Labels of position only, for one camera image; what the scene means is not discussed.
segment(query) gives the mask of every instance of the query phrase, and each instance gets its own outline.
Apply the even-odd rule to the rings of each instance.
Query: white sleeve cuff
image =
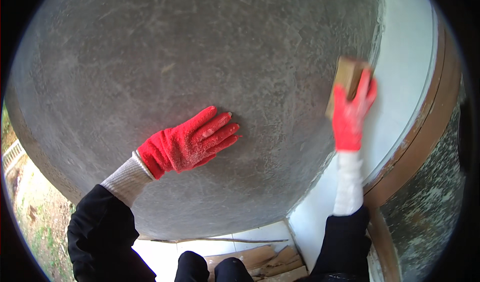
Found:
[[[128,207],[132,207],[145,186],[155,180],[137,151],[105,181],[100,183]]]
[[[361,167],[359,151],[338,152],[338,178],[333,215],[351,215],[363,205]]]

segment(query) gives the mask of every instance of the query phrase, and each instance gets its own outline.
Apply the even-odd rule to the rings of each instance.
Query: hand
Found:
[[[335,85],[333,89],[333,135],[335,149],[358,151],[362,146],[363,120],[377,97],[377,81],[370,80],[370,69],[364,69],[352,101],[347,100],[345,89]]]
[[[233,134],[240,126],[227,125],[232,114],[224,112],[213,118],[216,114],[215,106],[207,107],[187,122],[155,133],[138,147],[155,179],[171,170],[180,173],[204,165],[237,141]]]

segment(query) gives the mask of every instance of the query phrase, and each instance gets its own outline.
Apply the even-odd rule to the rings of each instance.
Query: red glove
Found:
[[[138,147],[141,159],[159,179],[171,170],[180,173],[204,165],[219,151],[231,146],[238,136],[239,125],[230,123],[230,112],[216,116],[217,108],[210,106],[187,122],[161,130]]]
[[[333,88],[333,135],[335,149],[358,151],[362,146],[363,120],[377,97],[377,81],[370,81],[369,69],[364,69],[357,94],[352,101],[347,100],[345,89],[340,85]]]

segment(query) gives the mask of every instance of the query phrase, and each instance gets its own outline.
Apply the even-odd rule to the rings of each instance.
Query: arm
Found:
[[[335,86],[333,134],[338,155],[337,192],[333,216],[328,217],[325,237],[318,260],[311,272],[317,279],[327,276],[332,280],[368,281],[367,255],[371,241],[365,236],[369,222],[368,210],[363,206],[363,178],[361,175],[363,119],[377,93],[375,79],[364,70],[352,102],[345,90]]]
[[[189,121],[157,132],[77,205],[68,226],[68,251],[82,281],[154,281],[155,274],[132,249],[138,237],[130,208],[146,185],[165,172],[204,165],[231,146],[238,124],[214,106]]]

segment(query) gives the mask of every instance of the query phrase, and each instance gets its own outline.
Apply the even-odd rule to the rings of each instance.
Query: wooden sanding block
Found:
[[[353,98],[355,98],[355,94],[357,93],[357,87],[360,82],[360,76],[362,75],[362,71],[366,68],[368,69],[371,67],[367,62],[363,60],[340,56],[337,62],[333,86],[335,86],[336,84],[343,86],[346,90],[347,99],[353,100]],[[333,117],[333,86],[332,92],[330,93],[330,99],[328,100],[327,110],[325,111],[325,116],[329,119],[332,119]]]

